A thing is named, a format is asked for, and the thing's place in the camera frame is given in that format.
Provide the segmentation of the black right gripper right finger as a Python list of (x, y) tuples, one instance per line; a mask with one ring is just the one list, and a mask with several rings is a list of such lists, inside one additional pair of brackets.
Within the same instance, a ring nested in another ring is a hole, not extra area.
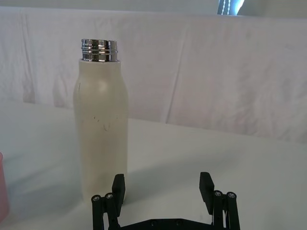
[(239, 230), (240, 222), (237, 209), (237, 195), (234, 192), (222, 193), (214, 188), (211, 175), (200, 173), (200, 193), (212, 216), (215, 230)]

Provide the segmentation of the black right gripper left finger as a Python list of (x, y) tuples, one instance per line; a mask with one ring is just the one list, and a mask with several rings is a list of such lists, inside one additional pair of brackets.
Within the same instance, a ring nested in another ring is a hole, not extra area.
[(104, 197), (94, 195), (92, 202), (92, 221), (94, 230), (104, 230), (103, 215), (106, 213), (108, 218), (108, 229), (119, 230), (121, 227), (118, 223), (121, 207), (125, 195), (125, 177), (124, 174), (115, 175), (112, 191)]

